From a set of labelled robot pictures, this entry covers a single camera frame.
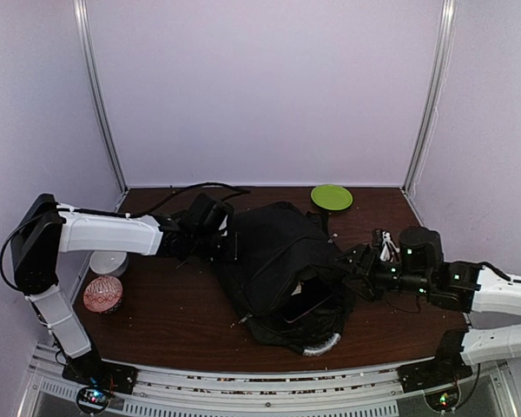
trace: brown wooden surface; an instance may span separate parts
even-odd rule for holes
[[[232,200],[237,211],[289,201],[303,211],[315,210],[310,189],[255,188]],[[330,216],[330,230],[342,249],[369,242],[373,228],[398,233],[417,220],[398,189],[351,189],[352,207]],[[169,189],[133,189],[123,204],[137,211],[160,201]],[[219,190],[209,191],[220,194]],[[182,195],[162,210],[186,208],[194,193]],[[341,342],[321,357],[302,357],[282,347],[256,344],[237,324],[209,266],[193,259],[178,267],[174,259],[131,255],[121,278],[124,300],[112,315],[90,313],[76,300],[76,312],[105,359],[142,365],[204,371],[284,372],[339,369],[433,356],[442,334],[463,328],[461,313],[422,303],[422,314],[407,314],[385,302],[357,301]],[[92,273],[83,285],[94,278]],[[394,305],[415,309],[410,295],[390,295]]]

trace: wire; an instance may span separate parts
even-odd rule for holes
[[[167,202],[172,200],[174,197],[177,197],[180,194],[186,193],[186,192],[190,191],[191,189],[199,189],[199,188],[202,188],[202,187],[222,187],[223,189],[230,189],[232,191],[235,191],[234,194],[228,195],[228,196],[224,197],[222,199],[223,201],[229,200],[230,198],[234,198],[234,197],[237,197],[239,195],[249,194],[251,192],[248,189],[242,189],[240,187],[234,187],[232,185],[227,185],[227,184],[225,184],[223,182],[200,182],[198,184],[189,185],[189,186],[184,187],[182,189],[177,189],[176,191],[173,191],[172,194],[167,195],[166,197],[164,197],[162,200],[160,200],[154,206],[152,206],[152,207],[150,207],[150,208],[148,208],[148,209],[146,209],[146,210],[144,210],[144,211],[142,211],[140,213],[135,213],[134,215],[131,215],[129,218],[133,219],[133,218],[136,218],[136,217],[143,217],[144,215],[150,215],[152,212],[154,212],[155,210],[157,210],[160,207],[162,207],[164,204],[166,204]]]
[[[475,394],[475,390],[477,389],[479,378],[480,378],[480,363],[478,364],[477,377],[475,378],[475,383],[473,384],[471,391],[469,391],[469,394],[465,397],[465,399],[461,402],[461,404],[457,404],[455,406],[455,408],[453,408],[455,411],[458,411],[462,406],[464,406],[467,403],[467,401],[471,399],[472,395]]]
[[[31,217],[28,221],[26,222],[23,222],[22,224],[20,224],[19,226],[17,226],[13,232],[10,233],[10,235],[6,238],[6,240],[4,241],[3,245],[2,245],[2,248],[0,249],[0,276],[2,277],[2,280],[6,283],[6,285],[12,289],[15,289],[16,291],[19,291],[19,292],[23,292],[22,289],[20,289],[19,287],[15,286],[14,284],[12,284],[10,282],[10,280],[8,279],[8,277],[6,276],[6,273],[4,272],[3,270],[3,257],[6,253],[6,249],[8,248],[8,245],[10,244],[10,242],[14,239],[14,237],[16,237],[19,233],[21,233],[21,231],[26,228],[27,226],[29,226],[32,222],[36,222],[37,220],[40,220],[42,219],[43,217],[45,217],[46,215],[49,215],[51,213],[58,213],[58,212],[61,212],[61,211],[68,211],[66,208],[58,208],[56,210],[53,210],[53,211],[46,211],[44,213],[41,213],[40,215],[36,215],[35,217]]]
[[[412,310],[404,310],[403,308],[399,308],[399,307],[396,307],[394,306],[393,304],[391,304],[391,302],[388,301],[388,293],[384,293],[384,301],[386,302],[386,304],[388,306],[390,306],[391,308],[395,308],[396,310],[398,311],[401,311],[402,313],[409,313],[409,314],[420,314],[422,308],[420,306],[420,299],[419,297],[415,297],[415,306],[417,307],[417,311],[412,311]]]
[[[478,265],[480,265],[482,267],[490,268],[494,272],[494,274],[496,274],[500,278],[502,278],[502,279],[504,279],[506,281],[511,281],[511,277],[508,274],[506,274],[500,268],[495,267],[494,265],[492,265],[489,262],[486,262],[486,261],[485,262],[480,262]]]

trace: black cable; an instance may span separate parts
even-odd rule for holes
[[[0,249],[0,276],[2,277],[2,280],[6,283],[6,285],[8,287],[10,287],[12,289],[15,289],[16,291],[23,292],[21,289],[19,289],[14,284],[12,284],[10,282],[10,280],[8,280],[8,277],[6,277],[6,274],[5,274],[4,270],[3,270],[3,257],[4,257],[4,255],[6,253],[6,249],[8,248],[8,245],[10,244],[10,242],[13,240],[14,237],[16,237],[19,233],[21,233],[21,231],[24,228],[26,228],[27,226],[29,226],[32,222],[40,220],[43,217],[45,217],[46,215],[49,215],[51,213],[58,213],[60,211],[69,211],[69,210],[67,208],[59,208],[57,210],[46,211],[44,213],[41,213],[40,215],[36,215],[35,217],[31,217],[28,221],[23,222],[22,224],[17,226],[14,229],[14,231],[11,232],[10,235],[6,238],[6,240],[4,241],[4,243],[2,245],[2,248]]]
[[[477,368],[477,377],[475,378],[475,383],[473,384],[472,388],[471,388],[471,391],[469,392],[469,394],[465,397],[465,399],[463,400],[463,402],[461,402],[461,404],[458,404],[455,406],[455,411],[458,411],[462,406],[464,406],[468,400],[471,399],[472,395],[475,394],[475,390],[477,389],[477,385],[478,385],[478,379],[480,378],[480,363],[478,364],[478,368]]]
[[[148,209],[146,209],[146,210],[144,210],[144,211],[142,211],[140,213],[135,213],[135,214],[131,215],[129,218],[134,219],[136,217],[143,217],[144,215],[150,215],[155,210],[159,209],[164,204],[166,204],[167,202],[172,200],[174,197],[177,197],[180,194],[186,193],[186,192],[188,192],[191,189],[199,189],[199,188],[202,188],[202,187],[222,187],[224,189],[230,189],[232,191],[235,191],[235,194],[228,195],[227,197],[224,197],[222,199],[223,201],[229,200],[230,198],[234,198],[234,197],[237,197],[239,195],[249,194],[251,192],[248,189],[242,189],[240,187],[234,187],[232,185],[227,185],[227,184],[225,184],[223,182],[200,182],[198,184],[189,185],[187,187],[183,187],[182,189],[177,189],[176,191],[173,191],[172,194],[167,195],[166,197],[164,197],[162,200],[160,200],[154,206],[152,206],[152,207],[150,207],[150,208],[148,208]]]
[[[401,311],[402,313],[420,314],[422,308],[420,306],[420,300],[419,300],[418,296],[415,297],[415,306],[417,307],[417,311],[412,311],[412,310],[404,310],[403,308],[399,308],[399,307],[394,306],[393,304],[391,304],[391,302],[388,301],[387,295],[388,295],[388,293],[384,293],[384,301],[391,308],[395,308],[396,310]]]
[[[157,204],[154,206],[147,208],[146,210],[143,210],[139,213],[134,213],[130,215],[126,215],[125,213],[115,213],[111,211],[102,211],[102,210],[93,210],[90,208],[77,208],[75,210],[76,213],[81,213],[84,215],[106,215],[110,217],[123,217],[123,218],[129,218],[129,219],[136,219],[138,217],[143,217],[144,215],[150,215],[160,207],[162,207],[164,204],[172,200],[174,197],[177,197],[180,194],[186,193],[190,191],[191,189],[199,189],[202,187],[222,187],[223,189],[230,189],[232,191],[235,191],[235,193],[227,195],[223,197],[221,200],[223,202],[226,202],[227,200],[230,200],[235,197],[239,197],[240,195],[250,194],[251,191],[248,189],[242,189],[240,187],[234,187],[233,185],[228,185],[223,182],[201,182],[198,184],[189,185],[187,187],[183,187],[182,189],[177,189],[176,191],[173,191],[172,194],[167,195],[162,200],[160,200]]]
[[[495,267],[491,263],[485,261],[485,262],[480,262],[478,265],[490,268],[494,272],[494,274],[496,274],[497,276],[499,276],[500,278],[502,278],[502,279],[504,279],[506,281],[511,282],[511,277],[508,274],[506,274],[501,269]]]

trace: lavender wall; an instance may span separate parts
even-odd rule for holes
[[[521,275],[521,1],[462,0],[414,202],[450,260]],[[480,327],[517,321],[472,317]],[[511,363],[521,391],[521,360]]]
[[[400,185],[440,0],[102,0],[89,20],[129,184]]]
[[[114,207],[91,103],[73,2],[0,2],[0,246],[42,192]],[[67,290],[81,266],[81,254],[60,259]],[[29,304],[0,281],[0,416],[13,413],[40,334]]]

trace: black bag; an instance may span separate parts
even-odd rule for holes
[[[277,202],[236,214],[228,233],[236,235],[229,252],[236,260],[216,262],[213,268],[254,339],[309,355],[337,343],[353,310],[354,293],[342,282],[344,273],[331,267],[340,250],[328,236],[326,218]],[[309,280],[320,280],[328,298],[286,321],[281,312]]]

